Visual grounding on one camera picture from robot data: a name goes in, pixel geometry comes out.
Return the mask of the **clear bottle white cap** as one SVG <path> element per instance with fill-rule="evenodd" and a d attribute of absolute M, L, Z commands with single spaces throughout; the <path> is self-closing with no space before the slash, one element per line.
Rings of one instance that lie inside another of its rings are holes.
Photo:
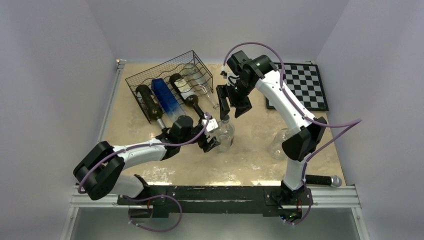
<path fill-rule="evenodd" d="M 288 140 L 292 136 L 291 131 L 288 128 L 280 129 L 274 136 L 271 144 L 269 145 L 269 154 L 277 160 L 286 160 L 287 155 L 285 154 L 282 143 Z"/>
<path fill-rule="evenodd" d="M 216 147 L 220 152 L 226 152 L 233 145 L 235 137 L 235 127 L 230 122 L 230 116 L 226 115 L 218 122 L 218 129 L 215 132 L 215 137 L 219 142 Z"/>

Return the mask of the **dark brown wine bottle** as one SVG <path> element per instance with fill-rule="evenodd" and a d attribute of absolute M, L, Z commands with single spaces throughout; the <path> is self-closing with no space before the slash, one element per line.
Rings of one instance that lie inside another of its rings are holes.
<path fill-rule="evenodd" d="M 169 82 L 183 100 L 184 104 L 193 108 L 200 119 L 205 119 L 205 113 L 199 106 L 199 98 L 192 89 L 191 85 L 179 73 L 170 76 Z"/>

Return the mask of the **blue square glass bottle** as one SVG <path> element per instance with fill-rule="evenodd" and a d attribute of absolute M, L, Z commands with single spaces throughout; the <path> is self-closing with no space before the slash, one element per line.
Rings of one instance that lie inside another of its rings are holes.
<path fill-rule="evenodd" d="M 159 104 L 172 122 L 176 121 L 180 116 L 186 115 L 174 94 L 162 78 L 153 79 L 151 84 L 153 93 Z"/>

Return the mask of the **clear glass bottle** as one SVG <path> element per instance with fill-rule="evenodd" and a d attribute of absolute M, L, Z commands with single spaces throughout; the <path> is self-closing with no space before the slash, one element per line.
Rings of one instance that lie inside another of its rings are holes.
<path fill-rule="evenodd" d="M 204 69 L 198 68 L 194 63 L 187 63 L 181 74 L 184 79 L 195 89 L 195 92 L 205 98 L 212 106 L 213 109 L 217 109 L 219 104 L 212 93 L 210 87 L 210 78 L 207 76 L 207 72 Z"/>

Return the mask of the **green wine bottle gold label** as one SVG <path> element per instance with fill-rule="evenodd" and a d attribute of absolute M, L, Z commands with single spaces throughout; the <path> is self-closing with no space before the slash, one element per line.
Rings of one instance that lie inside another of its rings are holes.
<path fill-rule="evenodd" d="M 154 100 L 151 89 L 145 84 L 140 84 L 135 89 L 135 92 L 136 98 L 149 123 L 156 122 L 163 132 L 166 129 L 166 125 L 162 120 L 164 113 L 160 105 Z"/>

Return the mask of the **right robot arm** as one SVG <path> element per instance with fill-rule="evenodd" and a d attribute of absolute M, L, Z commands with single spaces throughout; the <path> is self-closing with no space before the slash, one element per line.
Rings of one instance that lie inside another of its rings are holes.
<path fill-rule="evenodd" d="M 286 123 L 291 136 L 282 149 L 288 157 L 286 174 L 280 196 L 288 204 L 300 198 L 300 188 L 305 183 L 307 157 L 316 150 L 325 131 L 326 120 L 315 118 L 284 83 L 283 74 L 266 55 L 249 58 L 242 50 L 232 54 L 225 63 L 238 79 L 233 85 L 217 85 L 220 118 L 235 108 L 235 118 L 252 108 L 248 95 L 257 89 L 268 100 Z"/>

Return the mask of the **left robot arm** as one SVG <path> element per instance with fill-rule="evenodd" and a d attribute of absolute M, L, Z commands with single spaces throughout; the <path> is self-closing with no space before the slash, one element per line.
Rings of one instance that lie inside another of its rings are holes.
<path fill-rule="evenodd" d="M 204 114 L 198 125 L 183 115 L 150 140 L 130 145 L 98 142 L 73 170 L 78 181 L 77 192 L 87 194 L 93 201 L 109 194 L 130 197 L 138 205 L 149 199 L 147 182 L 139 175 L 123 171 L 148 162 L 164 161 L 178 154 L 181 147 L 197 144 L 207 153 L 219 145 L 212 134 L 219 124 L 210 114 Z"/>

